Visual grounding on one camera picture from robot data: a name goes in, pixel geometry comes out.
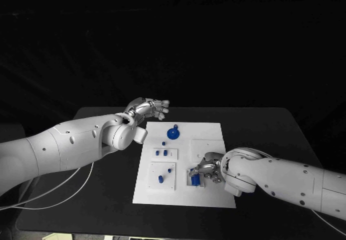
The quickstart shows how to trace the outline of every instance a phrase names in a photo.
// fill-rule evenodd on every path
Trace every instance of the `black curtain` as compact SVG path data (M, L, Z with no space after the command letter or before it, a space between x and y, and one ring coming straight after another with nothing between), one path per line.
M80 108L137 97L173 107L282 107L322 164L345 167L341 1L13 3L0 12L0 107L28 136Z

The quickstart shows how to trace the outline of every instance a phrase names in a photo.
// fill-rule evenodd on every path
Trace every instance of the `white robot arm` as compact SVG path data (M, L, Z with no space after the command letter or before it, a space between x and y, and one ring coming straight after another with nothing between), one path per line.
M225 155L208 152L191 172L214 182L225 179L225 190L237 197L257 185L276 198L346 220L346 175L240 147Z
M160 120L171 101L137 98L124 112L67 121L38 135L0 143L0 196L35 177L78 169L107 154L143 144L146 117Z

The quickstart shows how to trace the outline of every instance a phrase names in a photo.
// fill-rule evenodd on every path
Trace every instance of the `white cable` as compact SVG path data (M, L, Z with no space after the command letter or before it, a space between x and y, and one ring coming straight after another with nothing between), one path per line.
M0 211L5 210L5 209L13 208L13 207L16 207L18 205L26 204L26 203L29 203L31 201L34 201L34 200L39 199L41 197L44 197L47 194L49 194L57 188L60 188L60 187L70 181L70 179L71 179L71 178L75 176L75 174L78 173L80 169L81 169L81 168L77 169L77 171L75 171L74 174L70 176L70 178L68 178L54 189L51 189L51 190L49 190L48 192L45 192L44 194L41 194L41 195L36 196L35 198L32 198L32 199L29 199L29 200L26 200L26 201L23 201L23 202L21 202L21 203L16 203L16 204L13 204L13 205L10 205L10 206L0 207Z
M90 169L88 177L87 177L87 180L85 180L81 188L80 188L78 191L72 194L72 196L71 196L70 198L67 198L64 201L61 201L60 203L57 203L57 204L52 205L52 206L47 206L47 207L41 207L41 208L31 208L31 207L22 207L22 206L15 206L13 208L15 208L15 209L28 209L28 210L41 210L41 209L49 209L49 208L61 205L62 203L65 203L65 202L78 194L78 192L83 190L83 188L84 188L84 186L85 186L85 184L87 184L87 182L88 182L88 180L90 180L91 174L93 174L93 168L94 168L94 162L93 162L93 164L91 164L91 169Z
M318 215L318 217L325 221L325 223L342 234L346 236L346 234L323 219L323 217L318 214L315 210L312 210L313 213Z
M258 151L257 149L253 149L253 148L250 148L250 147L245 147L245 148L247 148L247 149L251 149L251 150L254 150L254 151L257 151L257 152L260 152L264 156L273 158L273 156L271 156L270 154L267 154L266 152ZM323 220L323 222L325 222L342 235L346 236L346 233L344 233L344 232L323 219L323 217L318 214L318 212L316 212L313 209L312 209L312 211L313 211L313 213L318 215L318 217Z

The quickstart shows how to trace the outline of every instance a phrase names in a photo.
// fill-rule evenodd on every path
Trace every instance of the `robotic hand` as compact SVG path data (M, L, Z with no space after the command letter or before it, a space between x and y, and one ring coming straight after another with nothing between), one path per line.
M204 173L237 197L257 185L286 202L346 220L346 175L238 147L225 155L208 152L189 176Z
M147 131L139 124L149 117L163 120L169 104L140 97L122 113L62 122L35 136L0 143L0 196L35 177L78 169L124 150L133 140L143 144Z

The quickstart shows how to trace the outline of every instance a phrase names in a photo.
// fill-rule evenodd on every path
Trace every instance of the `table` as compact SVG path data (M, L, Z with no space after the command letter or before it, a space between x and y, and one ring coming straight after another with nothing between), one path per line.
M84 107L75 118L123 112L124 107ZM221 123L225 149L250 147L274 157L322 168L318 156L284 108L171 107L168 122ZM315 213L271 197L257 187L235 198L237 209L133 204L142 145L132 143L94 164L90 181L64 204L45 210L23 210L16 226L25 231L101 234L182 239L344 239ZM91 165L71 181L28 207L49 206L68 198L87 179ZM31 197L52 189L72 174L41 177ZM329 220L345 222L335 217Z

